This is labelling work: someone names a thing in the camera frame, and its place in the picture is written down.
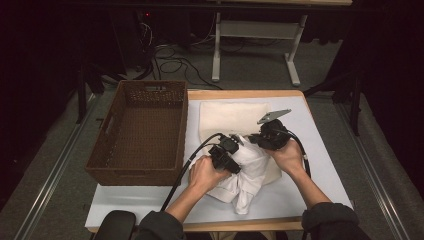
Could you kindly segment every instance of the wicker basket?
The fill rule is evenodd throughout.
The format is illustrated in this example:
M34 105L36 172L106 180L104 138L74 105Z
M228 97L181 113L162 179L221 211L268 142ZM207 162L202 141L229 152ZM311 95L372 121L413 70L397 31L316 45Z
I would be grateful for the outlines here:
M105 186L172 186L187 110L184 81L121 81L86 171Z

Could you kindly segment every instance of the person's right hand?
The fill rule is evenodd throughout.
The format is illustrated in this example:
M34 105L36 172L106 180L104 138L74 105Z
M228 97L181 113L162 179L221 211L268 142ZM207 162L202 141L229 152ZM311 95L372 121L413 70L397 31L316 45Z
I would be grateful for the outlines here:
M287 144L275 151L267 150L265 151L271 155L277 165L284 172L291 174L297 170L303 170L302 163L302 152L299 145L294 140L289 140Z

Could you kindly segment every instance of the crumpled white cloth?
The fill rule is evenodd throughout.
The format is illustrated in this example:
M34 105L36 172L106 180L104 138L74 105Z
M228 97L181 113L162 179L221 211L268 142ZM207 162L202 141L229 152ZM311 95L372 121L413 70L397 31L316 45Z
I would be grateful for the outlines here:
M259 132L257 121L270 111L268 103L202 102L200 104L199 135L203 142L215 133L237 134L244 146L232 155L241 166L238 174L221 181L208 194L223 202L233 202L238 214L247 214L253 197L262 185L281 177L275 161L256 144L242 135Z

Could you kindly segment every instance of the white tabletop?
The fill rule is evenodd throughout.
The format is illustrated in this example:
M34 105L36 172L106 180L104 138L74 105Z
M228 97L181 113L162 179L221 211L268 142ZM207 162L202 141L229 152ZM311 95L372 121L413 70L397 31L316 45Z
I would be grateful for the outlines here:
M292 112L280 117L280 120L287 129L294 132L302 141L309 157L312 179L333 202L343 203L351 207L346 191L331 162L303 96L190 100L184 159L188 159L200 145L198 113L199 104L202 101L268 102L271 104L272 111L291 109ZM187 174L184 176L181 186L175 192L174 199L178 197L185 186L187 186ZM138 224L150 211L160 210L170 188L98 185L85 226L90 231L96 231L107 213L112 210L134 212ZM290 218L301 216L305 209L306 206L295 184L287 175L283 174L281 179L261 188L252 201L247 215L236 214L232 204L226 204L213 197L205 196L190 212L185 223Z

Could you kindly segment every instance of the black sleeve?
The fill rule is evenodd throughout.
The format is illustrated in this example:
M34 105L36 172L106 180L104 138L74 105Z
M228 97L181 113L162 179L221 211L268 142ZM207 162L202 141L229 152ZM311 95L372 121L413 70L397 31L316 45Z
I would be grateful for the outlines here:
M185 239L181 223L167 212L150 212L139 225L136 240L182 240Z
M303 213L302 227L312 240L369 240L355 212L340 203L318 203Z

